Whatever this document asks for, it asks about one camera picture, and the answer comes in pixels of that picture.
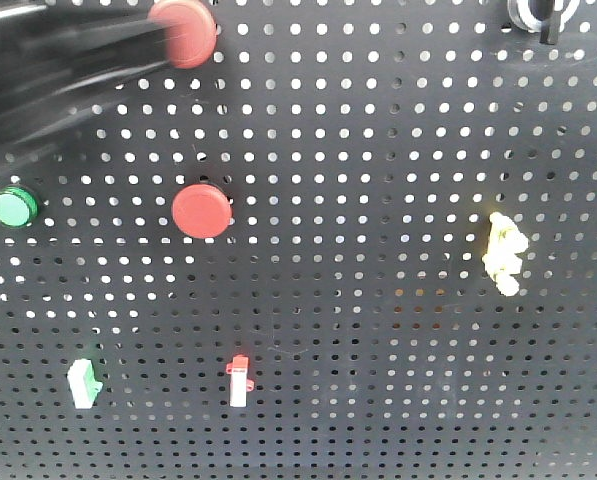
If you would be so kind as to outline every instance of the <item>plastic clip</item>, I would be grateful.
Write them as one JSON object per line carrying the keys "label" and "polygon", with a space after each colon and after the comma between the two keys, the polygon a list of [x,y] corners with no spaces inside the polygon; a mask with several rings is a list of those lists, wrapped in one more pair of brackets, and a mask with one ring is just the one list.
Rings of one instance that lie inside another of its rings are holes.
{"label": "plastic clip", "polygon": [[254,389],[253,380],[247,378],[248,370],[249,357],[245,355],[236,355],[225,368],[225,372],[231,375],[229,405],[232,407],[247,406],[247,392]]}

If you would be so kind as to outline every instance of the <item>pegboard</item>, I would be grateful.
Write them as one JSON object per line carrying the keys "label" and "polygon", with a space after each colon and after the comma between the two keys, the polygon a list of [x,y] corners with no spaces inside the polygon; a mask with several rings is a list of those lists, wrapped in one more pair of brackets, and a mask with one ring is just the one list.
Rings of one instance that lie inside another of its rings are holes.
{"label": "pegboard", "polygon": [[[556,46],[503,1],[213,3],[212,61],[0,151],[46,203],[0,227],[0,479],[597,478],[597,1]],[[192,241],[201,180],[234,221]]]}

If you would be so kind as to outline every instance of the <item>black surface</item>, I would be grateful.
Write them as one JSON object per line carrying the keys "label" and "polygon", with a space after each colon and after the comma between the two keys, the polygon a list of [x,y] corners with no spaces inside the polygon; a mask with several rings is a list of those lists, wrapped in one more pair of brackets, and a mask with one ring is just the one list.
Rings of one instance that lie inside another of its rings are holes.
{"label": "black surface", "polygon": [[[597,478],[597,2],[555,47],[502,1],[211,8],[222,61],[0,151],[48,202],[0,227],[0,478]],[[214,243],[169,213],[201,176],[234,199]],[[480,261],[495,210],[531,240],[513,298]]]}

